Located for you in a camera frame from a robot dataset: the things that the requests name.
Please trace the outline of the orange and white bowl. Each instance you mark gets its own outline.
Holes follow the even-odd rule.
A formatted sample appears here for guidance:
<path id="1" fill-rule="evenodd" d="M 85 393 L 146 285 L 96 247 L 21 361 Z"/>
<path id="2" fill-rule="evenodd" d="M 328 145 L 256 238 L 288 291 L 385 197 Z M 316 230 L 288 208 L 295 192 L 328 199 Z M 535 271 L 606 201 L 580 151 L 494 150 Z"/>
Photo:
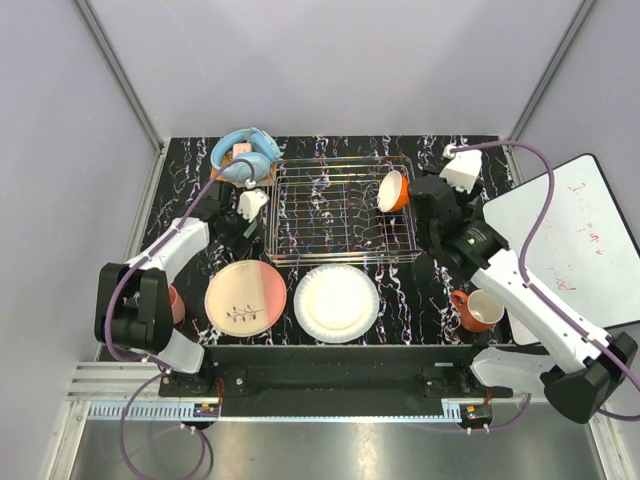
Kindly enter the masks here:
<path id="1" fill-rule="evenodd" d="M 409 204 L 409 181 L 399 171 L 390 171 L 379 185 L 378 209 L 382 213 L 393 213 Z"/>

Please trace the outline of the white paper plate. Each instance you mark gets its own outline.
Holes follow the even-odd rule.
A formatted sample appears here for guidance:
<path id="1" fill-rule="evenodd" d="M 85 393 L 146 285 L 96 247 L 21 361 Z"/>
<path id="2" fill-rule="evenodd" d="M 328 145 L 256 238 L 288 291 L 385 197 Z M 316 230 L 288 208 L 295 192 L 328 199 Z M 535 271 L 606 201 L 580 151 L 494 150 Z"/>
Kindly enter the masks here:
<path id="1" fill-rule="evenodd" d="M 311 337 L 329 344 L 358 339 L 375 323 L 380 297 L 374 282 L 346 264 L 310 270 L 294 295 L 294 313 Z"/>

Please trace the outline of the green ceramic bowl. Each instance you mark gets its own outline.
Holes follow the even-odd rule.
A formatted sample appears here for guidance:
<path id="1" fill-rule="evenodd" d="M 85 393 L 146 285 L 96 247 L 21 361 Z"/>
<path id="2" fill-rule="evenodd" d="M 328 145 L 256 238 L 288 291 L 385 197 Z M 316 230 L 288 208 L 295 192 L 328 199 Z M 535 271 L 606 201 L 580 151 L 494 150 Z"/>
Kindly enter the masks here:
<path id="1" fill-rule="evenodd" d="M 256 222 L 251 222 L 248 225 L 247 229 L 244 231 L 243 236 L 247 239 L 250 239 L 254 235 L 254 232 L 256 231 L 257 226 L 258 224 Z"/>

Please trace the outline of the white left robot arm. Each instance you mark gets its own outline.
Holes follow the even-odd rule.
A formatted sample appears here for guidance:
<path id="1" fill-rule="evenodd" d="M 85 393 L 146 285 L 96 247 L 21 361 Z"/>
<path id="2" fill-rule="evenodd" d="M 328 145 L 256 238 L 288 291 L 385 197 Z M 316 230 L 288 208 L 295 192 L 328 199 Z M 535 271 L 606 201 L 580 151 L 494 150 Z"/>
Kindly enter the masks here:
<path id="1" fill-rule="evenodd" d="M 215 181 L 188 216 L 175 219 L 146 250 L 100 271 L 94 335 L 116 357 L 117 349 L 150 357 L 181 373 L 181 384 L 196 396 L 215 386 L 204 347 L 174 328 L 169 287 L 189 261 L 212 243 L 245 257 L 257 236 L 260 211 L 269 201 L 260 188 L 238 189 Z"/>

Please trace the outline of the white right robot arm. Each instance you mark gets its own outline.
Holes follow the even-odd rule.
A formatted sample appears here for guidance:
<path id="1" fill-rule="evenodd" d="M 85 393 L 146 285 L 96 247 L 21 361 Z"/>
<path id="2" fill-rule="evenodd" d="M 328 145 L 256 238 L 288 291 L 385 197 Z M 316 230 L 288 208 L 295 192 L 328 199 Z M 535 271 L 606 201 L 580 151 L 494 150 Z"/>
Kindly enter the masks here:
<path id="1" fill-rule="evenodd" d="M 475 215 L 468 204 L 472 193 L 434 174 L 410 181 L 405 190 L 415 215 L 417 244 L 502 304 L 554 362 L 538 368 L 519 351 L 487 348 L 454 371 L 460 393 L 472 397 L 493 385 L 540 390 L 557 412 L 585 424 L 623 381 L 639 383 L 631 370 L 636 341 L 626 333 L 609 335 L 538 286 L 523 254 Z"/>

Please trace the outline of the pink and cream plate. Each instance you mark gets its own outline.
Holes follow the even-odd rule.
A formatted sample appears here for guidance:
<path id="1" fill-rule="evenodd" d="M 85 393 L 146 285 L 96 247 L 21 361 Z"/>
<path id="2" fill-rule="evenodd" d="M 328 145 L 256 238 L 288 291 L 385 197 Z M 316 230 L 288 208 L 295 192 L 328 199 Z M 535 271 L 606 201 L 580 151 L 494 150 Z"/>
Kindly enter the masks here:
<path id="1" fill-rule="evenodd" d="M 280 273 L 258 260 L 234 262 L 209 282 L 204 308 L 219 332 L 247 338 L 270 329 L 287 303 L 287 288 Z"/>

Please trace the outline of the blue headphones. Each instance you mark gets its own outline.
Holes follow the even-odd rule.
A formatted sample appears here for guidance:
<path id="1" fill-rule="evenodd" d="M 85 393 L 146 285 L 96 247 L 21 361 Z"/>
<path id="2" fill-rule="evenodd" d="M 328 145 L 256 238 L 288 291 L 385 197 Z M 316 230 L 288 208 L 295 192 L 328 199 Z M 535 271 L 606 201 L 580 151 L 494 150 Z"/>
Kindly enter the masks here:
<path id="1" fill-rule="evenodd" d="M 249 142 L 253 147 L 253 151 L 233 157 L 231 161 L 224 163 L 224 157 L 229 151 L 232 151 L 233 145 L 241 142 Z M 210 161 L 212 168 L 217 170 L 223 166 L 226 169 L 244 162 L 251 169 L 248 180 L 254 180 L 256 177 L 255 165 L 268 168 L 269 165 L 277 162 L 282 156 L 283 152 L 273 137 L 264 130 L 250 127 L 236 130 L 220 139 L 211 152 Z"/>

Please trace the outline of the wooden board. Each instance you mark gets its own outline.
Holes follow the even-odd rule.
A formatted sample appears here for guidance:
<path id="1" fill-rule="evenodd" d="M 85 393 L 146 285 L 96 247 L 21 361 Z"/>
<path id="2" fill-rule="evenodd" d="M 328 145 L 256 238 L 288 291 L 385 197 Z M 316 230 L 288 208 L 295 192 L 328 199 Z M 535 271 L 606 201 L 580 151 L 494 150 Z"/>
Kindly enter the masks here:
<path id="1" fill-rule="evenodd" d="M 268 168 L 255 165 L 254 170 L 256 174 L 254 179 L 256 187 L 269 186 L 273 183 L 276 172 L 275 164 L 269 165 Z M 246 163 L 240 162 L 226 168 L 219 175 L 217 175 L 217 173 L 218 170 L 216 168 L 212 168 L 210 177 L 216 177 L 218 181 L 230 182 L 236 187 L 245 187 L 246 181 L 249 179 L 251 169 Z"/>

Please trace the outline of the small pink box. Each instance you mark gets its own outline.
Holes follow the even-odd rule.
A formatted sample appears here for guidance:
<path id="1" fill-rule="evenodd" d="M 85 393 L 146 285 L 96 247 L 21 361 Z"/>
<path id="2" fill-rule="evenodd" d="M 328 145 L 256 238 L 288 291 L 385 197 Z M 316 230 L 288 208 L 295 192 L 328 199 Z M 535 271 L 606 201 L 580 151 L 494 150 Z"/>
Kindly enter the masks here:
<path id="1" fill-rule="evenodd" d="M 232 156 L 236 157 L 238 155 L 241 155 L 244 153 L 250 153 L 252 151 L 253 151 L 253 147 L 249 142 L 236 143 L 232 147 Z"/>

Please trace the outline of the pink plastic cup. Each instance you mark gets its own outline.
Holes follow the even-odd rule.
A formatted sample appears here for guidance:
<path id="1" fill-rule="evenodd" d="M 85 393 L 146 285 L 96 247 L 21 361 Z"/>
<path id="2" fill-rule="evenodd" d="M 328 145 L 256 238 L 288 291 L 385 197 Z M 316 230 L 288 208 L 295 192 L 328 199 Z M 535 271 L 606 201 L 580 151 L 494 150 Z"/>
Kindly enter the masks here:
<path id="1" fill-rule="evenodd" d="M 171 285 L 168 290 L 170 307 L 174 324 L 181 323 L 186 316 L 186 308 L 182 297 L 177 289 Z"/>

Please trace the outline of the orange ceramic mug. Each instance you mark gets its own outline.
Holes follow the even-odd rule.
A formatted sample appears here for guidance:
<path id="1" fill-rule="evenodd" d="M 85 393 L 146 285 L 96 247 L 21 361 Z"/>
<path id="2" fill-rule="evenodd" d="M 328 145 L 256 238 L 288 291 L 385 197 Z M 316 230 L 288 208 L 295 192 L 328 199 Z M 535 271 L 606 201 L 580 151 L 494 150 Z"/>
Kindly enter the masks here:
<path id="1" fill-rule="evenodd" d="M 460 325 L 472 333 L 490 330 L 505 315 L 505 307 L 481 289 L 470 294 L 455 290 L 450 295 L 450 299 L 459 312 Z"/>

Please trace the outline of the white whiteboard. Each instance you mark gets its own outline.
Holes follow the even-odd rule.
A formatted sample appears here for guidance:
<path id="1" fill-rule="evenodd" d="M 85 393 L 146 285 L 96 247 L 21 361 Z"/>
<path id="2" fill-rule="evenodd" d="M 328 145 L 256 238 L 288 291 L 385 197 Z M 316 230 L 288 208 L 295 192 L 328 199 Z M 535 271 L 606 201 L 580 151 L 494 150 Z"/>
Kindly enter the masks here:
<path id="1" fill-rule="evenodd" d="M 639 320 L 639 248 L 595 156 L 554 170 L 555 189 L 526 266 L 573 310 L 604 329 Z"/>

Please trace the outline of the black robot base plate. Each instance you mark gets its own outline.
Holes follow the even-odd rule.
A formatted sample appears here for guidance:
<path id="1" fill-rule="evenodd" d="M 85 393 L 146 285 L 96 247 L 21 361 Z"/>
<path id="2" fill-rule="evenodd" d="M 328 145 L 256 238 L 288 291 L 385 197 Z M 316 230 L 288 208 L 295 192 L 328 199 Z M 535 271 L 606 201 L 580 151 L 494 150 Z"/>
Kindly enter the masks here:
<path id="1" fill-rule="evenodd" d="M 442 416 L 444 399 L 507 399 L 508 388 L 473 378 L 477 346 L 214 346 L 204 371 L 173 374 L 163 397 L 222 395 L 222 417 Z"/>

